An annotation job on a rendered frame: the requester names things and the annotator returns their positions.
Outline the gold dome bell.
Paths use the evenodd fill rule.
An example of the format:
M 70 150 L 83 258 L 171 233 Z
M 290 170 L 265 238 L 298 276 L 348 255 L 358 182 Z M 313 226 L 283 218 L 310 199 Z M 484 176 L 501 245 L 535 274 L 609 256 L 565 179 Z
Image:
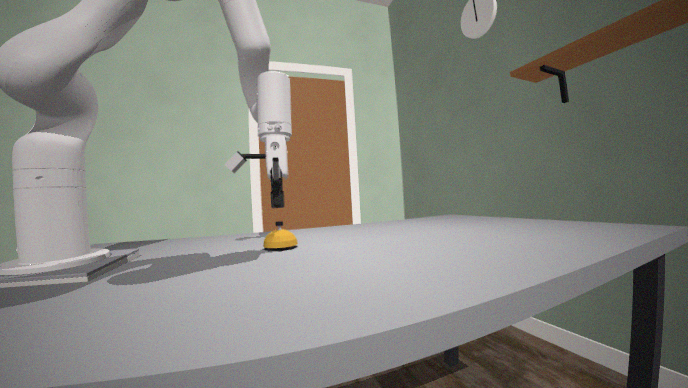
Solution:
M 284 251 L 284 250 L 291 250 L 297 245 L 297 239 L 294 236 L 293 233 L 281 229 L 281 226 L 283 226 L 283 221 L 278 221 L 275 222 L 276 226 L 278 226 L 278 229 L 275 231 L 272 231 L 270 234 L 268 234 L 264 240 L 263 247 L 264 250 L 268 251 Z

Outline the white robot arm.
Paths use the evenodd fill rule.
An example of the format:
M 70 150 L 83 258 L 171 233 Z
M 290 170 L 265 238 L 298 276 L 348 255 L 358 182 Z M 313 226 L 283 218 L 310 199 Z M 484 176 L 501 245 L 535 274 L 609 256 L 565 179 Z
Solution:
M 19 259 L 1 263 L 0 275 L 68 269 L 110 256 L 108 249 L 90 247 L 85 147 L 96 123 L 98 99 L 78 69 L 118 43 L 147 2 L 82 0 L 0 47 L 0 88 L 36 111 L 32 129 L 15 142 L 12 152 Z M 219 3 L 258 137 L 291 137 L 290 78 L 269 71 L 271 45 L 256 0 Z

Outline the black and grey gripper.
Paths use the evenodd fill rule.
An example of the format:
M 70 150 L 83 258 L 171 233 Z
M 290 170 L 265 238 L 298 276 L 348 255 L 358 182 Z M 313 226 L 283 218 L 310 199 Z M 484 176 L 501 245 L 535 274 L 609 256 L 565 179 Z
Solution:
M 282 175 L 284 173 L 283 178 L 285 180 L 288 178 L 286 142 L 290 141 L 290 137 L 279 134 L 265 135 L 260 137 L 260 141 L 265 142 L 267 176 L 271 180 L 271 207 L 283 208 L 284 191 L 282 188 Z M 273 148 L 273 145 L 276 145 L 276 148 Z M 278 164 L 279 159 L 280 163 Z

